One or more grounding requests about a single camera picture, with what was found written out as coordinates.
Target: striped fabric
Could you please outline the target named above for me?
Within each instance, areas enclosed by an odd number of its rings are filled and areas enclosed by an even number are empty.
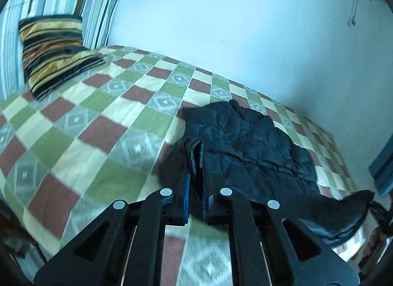
[[[105,61],[83,47],[82,18],[73,14],[35,16],[19,22],[24,77],[40,98],[71,77]]]
[[[9,0],[0,14],[0,100],[24,84],[20,20],[51,14],[82,16],[83,46],[107,44],[118,0]]]

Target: bedspread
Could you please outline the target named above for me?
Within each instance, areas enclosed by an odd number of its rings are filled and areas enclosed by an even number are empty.
[[[56,254],[112,201],[145,199],[160,189],[157,165],[180,139],[182,108],[235,99],[268,114],[305,147],[323,195],[355,191],[333,137],[289,107],[237,82],[131,47],[97,50],[106,64],[66,82],[41,101],[27,88],[0,104],[0,188],[31,235]],[[336,252],[353,255],[359,231]],[[226,285],[227,236],[191,218],[167,227],[165,285]]]

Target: patchwork pattern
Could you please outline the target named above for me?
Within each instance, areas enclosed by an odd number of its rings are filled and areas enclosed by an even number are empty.
[[[160,188],[157,165],[184,133],[185,107],[235,99],[269,115],[310,152],[323,195],[338,199],[356,190],[333,137],[290,108],[160,54],[122,46],[98,52],[106,65],[74,77],[42,101],[23,89],[0,104],[0,189],[52,254],[112,201],[132,203]],[[362,238],[359,231],[345,245]],[[344,246],[336,251],[349,254]],[[226,285],[229,258],[225,231],[192,218],[185,227],[166,229],[163,280]]]

